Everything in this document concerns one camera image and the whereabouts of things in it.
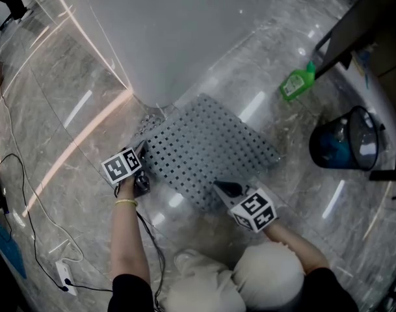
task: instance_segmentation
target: marker cube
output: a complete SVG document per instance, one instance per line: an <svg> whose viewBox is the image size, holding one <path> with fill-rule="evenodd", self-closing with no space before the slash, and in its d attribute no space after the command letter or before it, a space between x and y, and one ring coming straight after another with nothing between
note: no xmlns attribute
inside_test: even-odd
<svg viewBox="0 0 396 312"><path fill-rule="evenodd" d="M230 211L240 226L254 232L261 231L277 218L272 200L261 188L251 193Z"/></svg>
<svg viewBox="0 0 396 312"><path fill-rule="evenodd" d="M102 162L102 167L112 184L117 184L141 168L133 148L128 148Z"/></svg>

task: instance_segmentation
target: hand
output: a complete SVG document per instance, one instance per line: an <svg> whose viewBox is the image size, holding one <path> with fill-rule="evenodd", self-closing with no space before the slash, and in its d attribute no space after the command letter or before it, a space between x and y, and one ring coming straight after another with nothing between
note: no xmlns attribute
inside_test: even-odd
<svg viewBox="0 0 396 312"><path fill-rule="evenodd" d="M131 199L134 200L134 176L125 178L120 185L120 191L117 196L118 200Z"/></svg>

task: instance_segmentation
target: blue object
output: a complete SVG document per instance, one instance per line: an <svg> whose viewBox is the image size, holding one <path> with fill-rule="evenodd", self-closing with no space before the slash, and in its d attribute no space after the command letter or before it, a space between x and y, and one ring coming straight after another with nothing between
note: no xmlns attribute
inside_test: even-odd
<svg viewBox="0 0 396 312"><path fill-rule="evenodd" d="M13 238L9 242L10 233L0 224L0 251L4 254L10 264L18 271L22 278L26 279L26 270L24 268L23 257L21 256L20 248Z"/></svg>

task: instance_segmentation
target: yellow bracelet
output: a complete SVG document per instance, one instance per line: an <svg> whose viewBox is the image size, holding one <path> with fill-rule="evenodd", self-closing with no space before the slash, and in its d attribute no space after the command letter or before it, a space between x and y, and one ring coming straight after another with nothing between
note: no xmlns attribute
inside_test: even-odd
<svg viewBox="0 0 396 312"><path fill-rule="evenodd" d="M133 204L136 207L139 205L137 203L137 201L132 200L132 199L121 199L121 200L118 200L115 204L118 205L119 203L131 203L131 204Z"/></svg>

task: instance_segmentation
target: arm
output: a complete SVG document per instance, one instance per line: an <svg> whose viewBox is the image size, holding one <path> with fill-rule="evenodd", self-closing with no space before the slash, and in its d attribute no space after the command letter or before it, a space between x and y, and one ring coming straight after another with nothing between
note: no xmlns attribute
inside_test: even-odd
<svg viewBox="0 0 396 312"><path fill-rule="evenodd" d="M329 268L329 263L321 251L297 233L281 225L278 220L273 221L263 231L271 241L282 242L296 253L306 275L318 268Z"/></svg>
<svg viewBox="0 0 396 312"><path fill-rule="evenodd" d="M131 199L134 178L123 181L118 200ZM150 284L150 271L140 235L137 211L132 203L118 203L114 206L111 237L111 275L132 274Z"/></svg>

